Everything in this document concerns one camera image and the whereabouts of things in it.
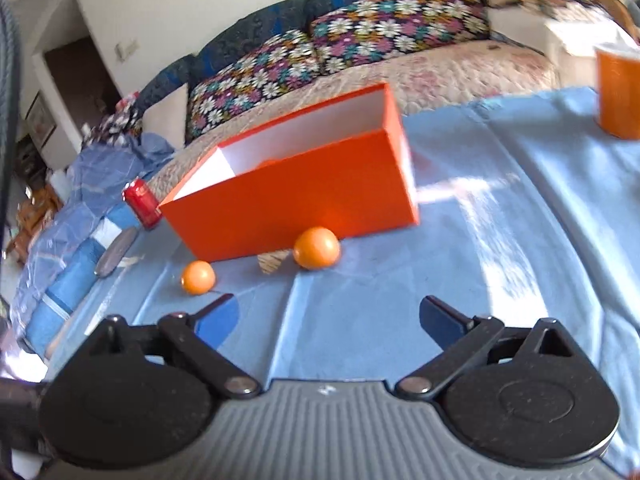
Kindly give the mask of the small orange fruit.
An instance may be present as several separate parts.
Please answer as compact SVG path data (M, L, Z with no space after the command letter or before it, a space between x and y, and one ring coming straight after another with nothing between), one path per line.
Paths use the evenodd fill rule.
M190 295L203 295L214 288L217 281L213 267L206 261L189 263L181 275L181 287Z

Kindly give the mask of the large orange fruit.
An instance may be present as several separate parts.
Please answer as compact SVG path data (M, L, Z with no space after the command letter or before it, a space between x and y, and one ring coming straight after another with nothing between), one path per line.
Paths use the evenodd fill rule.
M331 230L316 226L297 237L293 257L299 266L307 270L328 268L341 257L341 244Z

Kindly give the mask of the grey oval lid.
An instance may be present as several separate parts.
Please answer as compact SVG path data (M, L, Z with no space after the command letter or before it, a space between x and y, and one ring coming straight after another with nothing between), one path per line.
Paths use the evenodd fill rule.
M120 232L111 242L111 245L106 248L101 258L99 258L94 268L94 274L96 274L98 278L106 278L112 274L122 261L122 258L125 257L131 245L134 244L138 234L139 230L133 226Z

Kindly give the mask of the blue plastic bag pile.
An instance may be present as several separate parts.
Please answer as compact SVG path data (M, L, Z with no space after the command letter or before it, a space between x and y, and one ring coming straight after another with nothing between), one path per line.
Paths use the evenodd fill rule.
M44 358L98 277L96 264L123 230L140 222L122 199L134 179L150 180L174 154L155 133L93 143L68 167L70 197L29 249L11 302L16 339Z

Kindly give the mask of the light blue tablecloth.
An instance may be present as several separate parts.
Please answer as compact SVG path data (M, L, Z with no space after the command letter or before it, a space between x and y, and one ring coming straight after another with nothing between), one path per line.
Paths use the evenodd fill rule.
M639 151L600 133L585 89L492 99L414 115L406 130L421 222L350 240L336 268L262 274L221 263L240 296L229 356L276 381L274 405L226 418L186 456L190 479L511 478L484 458L431 441L437 425L384 399L357 419L401 423L407 466L371 440L348 444L337 417L366 377L396 379L435 352L418 302L435 294L506 322L555 314L596 362L622 407L606 471L639 463Z

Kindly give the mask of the red soda can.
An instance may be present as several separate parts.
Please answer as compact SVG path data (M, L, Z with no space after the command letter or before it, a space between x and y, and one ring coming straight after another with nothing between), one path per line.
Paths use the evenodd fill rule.
M126 184L122 190L122 199L146 230L154 229L162 220L160 203L141 178L135 178Z

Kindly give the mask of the white cushion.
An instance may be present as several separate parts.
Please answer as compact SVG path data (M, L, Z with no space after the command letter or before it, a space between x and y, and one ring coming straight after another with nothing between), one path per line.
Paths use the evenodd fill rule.
M184 84L148 108L142 117L143 131L155 133L181 150L186 143L188 97L188 85Z

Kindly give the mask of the orange cardboard box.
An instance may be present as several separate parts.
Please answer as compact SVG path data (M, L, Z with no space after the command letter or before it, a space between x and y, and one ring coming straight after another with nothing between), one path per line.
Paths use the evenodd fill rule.
M414 226L416 180L392 88L344 93L214 146L160 211L209 262L290 249L316 226L338 238Z

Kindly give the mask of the sofa with beige cover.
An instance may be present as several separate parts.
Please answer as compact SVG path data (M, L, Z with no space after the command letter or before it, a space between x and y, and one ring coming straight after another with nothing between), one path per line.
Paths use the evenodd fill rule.
M157 197L212 146L279 115L370 84L402 114L559 87L553 64L490 29L485 0L284 0L241 18L139 93L139 116L181 101L179 143Z

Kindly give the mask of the orange plastic cup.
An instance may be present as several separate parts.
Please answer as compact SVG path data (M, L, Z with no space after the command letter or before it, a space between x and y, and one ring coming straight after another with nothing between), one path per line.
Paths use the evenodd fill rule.
M639 140L639 48L626 44L596 47L598 122L610 134Z

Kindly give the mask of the floral cushion left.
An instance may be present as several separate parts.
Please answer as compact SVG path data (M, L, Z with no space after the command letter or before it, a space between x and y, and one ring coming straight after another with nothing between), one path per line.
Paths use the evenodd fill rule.
M273 36L190 91L186 143L318 77L318 58L306 32Z

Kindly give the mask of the floral cushion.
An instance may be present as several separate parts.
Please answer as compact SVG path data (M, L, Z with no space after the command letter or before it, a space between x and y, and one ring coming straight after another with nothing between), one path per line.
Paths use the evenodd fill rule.
M490 36L480 0L358 0L310 25L319 70L331 75Z
M273 36L190 91L186 143L318 77L318 58L306 32Z

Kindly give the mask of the floral cushion right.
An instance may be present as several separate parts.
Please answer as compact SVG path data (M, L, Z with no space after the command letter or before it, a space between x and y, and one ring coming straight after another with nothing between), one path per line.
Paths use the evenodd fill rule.
M331 75L490 36L480 0L358 0L310 25L319 70Z

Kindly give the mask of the wall light switch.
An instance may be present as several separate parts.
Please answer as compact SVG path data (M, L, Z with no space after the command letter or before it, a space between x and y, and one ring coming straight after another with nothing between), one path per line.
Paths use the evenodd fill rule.
M139 49L139 43L137 40L131 40L129 42L119 42L115 44L114 50L117 61L119 63L125 63L131 55L134 55Z

